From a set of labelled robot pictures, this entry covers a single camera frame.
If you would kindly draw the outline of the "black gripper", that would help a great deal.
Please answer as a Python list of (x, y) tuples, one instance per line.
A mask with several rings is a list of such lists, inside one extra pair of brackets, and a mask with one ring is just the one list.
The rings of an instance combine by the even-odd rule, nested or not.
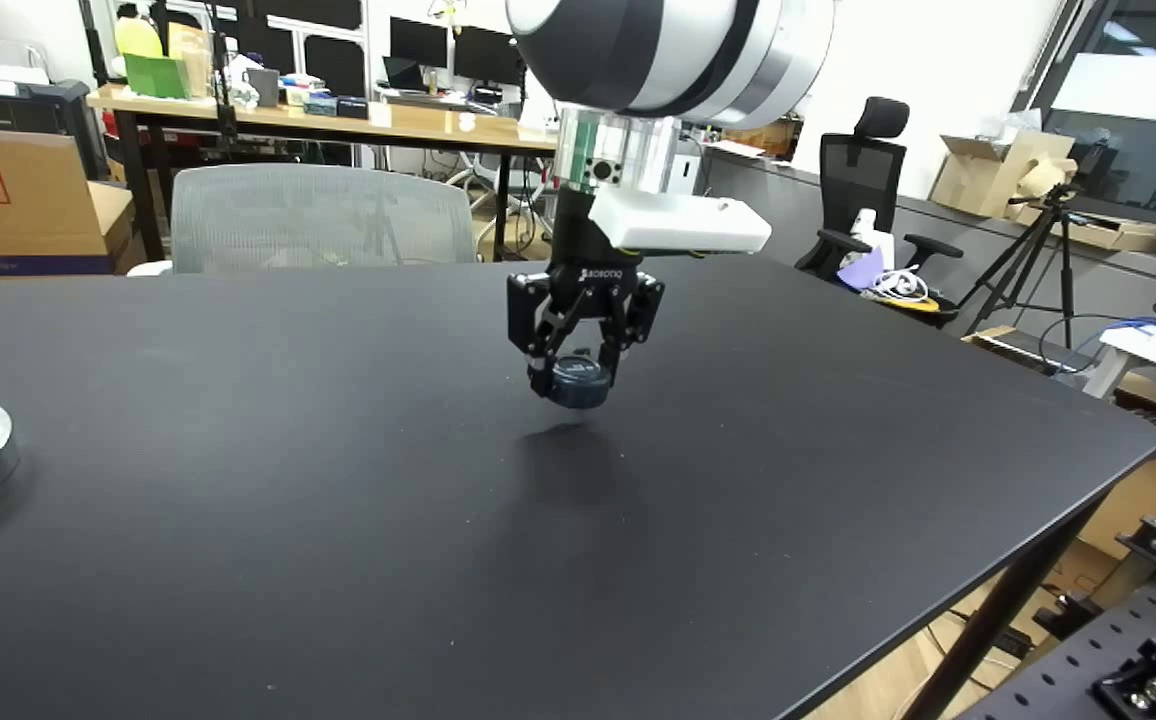
[(664, 283), (631, 250), (617, 250), (588, 218), (591, 197), (562, 189), (551, 218), (551, 258), (508, 281), (508, 339), (526, 354), (534, 396), (561, 390), (561, 348), (580, 318), (597, 318), (591, 387), (610, 390), (627, 342), (651, 337)]

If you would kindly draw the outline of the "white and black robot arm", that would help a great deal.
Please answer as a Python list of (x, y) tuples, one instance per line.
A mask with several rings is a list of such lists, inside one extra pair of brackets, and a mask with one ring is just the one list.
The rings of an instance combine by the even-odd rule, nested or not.
[(772, 239), (744, 200), (696, 191), (703, 140), (813, 91), (835, 0), (505, 0), (505, 14), (561, 102), (551, 254), (508, 281), (508, 339), (534, 396), (597, 407), (664, 299), (644, 254)]

